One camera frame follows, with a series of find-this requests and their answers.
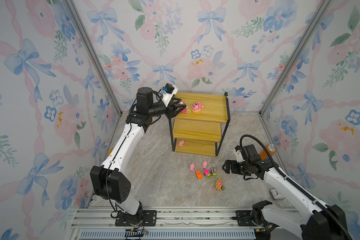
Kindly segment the pink figure toy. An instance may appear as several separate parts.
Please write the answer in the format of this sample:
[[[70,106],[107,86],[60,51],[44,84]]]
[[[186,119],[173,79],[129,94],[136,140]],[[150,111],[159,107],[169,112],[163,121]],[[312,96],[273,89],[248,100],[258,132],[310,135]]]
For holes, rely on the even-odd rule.
[[[188,106],[184,102],[181,102],[181,104],[184,105],[184,108],[182,109],[181,113],[186,114],[188,110]]]

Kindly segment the pink yellow doll toy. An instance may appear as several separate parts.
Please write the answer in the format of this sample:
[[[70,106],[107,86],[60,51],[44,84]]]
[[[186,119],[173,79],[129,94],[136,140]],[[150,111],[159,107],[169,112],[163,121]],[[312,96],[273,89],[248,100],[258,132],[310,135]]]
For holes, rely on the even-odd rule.
[[[222,179],[217,180],[216,189],[219,190],[219,191],[224,191],[225,190],[224,182],[223,182]]]

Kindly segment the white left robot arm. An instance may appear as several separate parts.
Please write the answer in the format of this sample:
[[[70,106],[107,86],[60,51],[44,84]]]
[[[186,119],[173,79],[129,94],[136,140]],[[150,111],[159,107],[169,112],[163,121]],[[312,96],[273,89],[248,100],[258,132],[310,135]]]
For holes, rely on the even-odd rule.
[[[177,92],[178,88],[172,84],[166,84],[158,92],[149,87],[139,88],[113,151],[100,166],[92,167],[94,194],[110,201],[114,210],[127,216],[141,216],[142,204],[130,194],[132,185],[125,175],[128,162],[140,139],[154,124],[153,118],[165,115],[171,120],[186,108],[176,98]]]

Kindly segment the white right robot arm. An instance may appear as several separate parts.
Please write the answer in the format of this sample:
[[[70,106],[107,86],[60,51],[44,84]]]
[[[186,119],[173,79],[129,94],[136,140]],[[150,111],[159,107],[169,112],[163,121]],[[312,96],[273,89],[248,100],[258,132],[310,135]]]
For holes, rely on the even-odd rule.
[[[281,227],[302,240],[350,240],[345,212],[314,197],[292,180],[275,163],[272,156],[262,159],[254,145],[236,146],[237,160],[226,160],[222,169],[227,174],[243,176],[244,180],[263,180],[279,191],[297,210],[282,210],[270,201],[253,204],[247,217],[238,222],[250,222],[262,227],[258,233],[268,235]]]

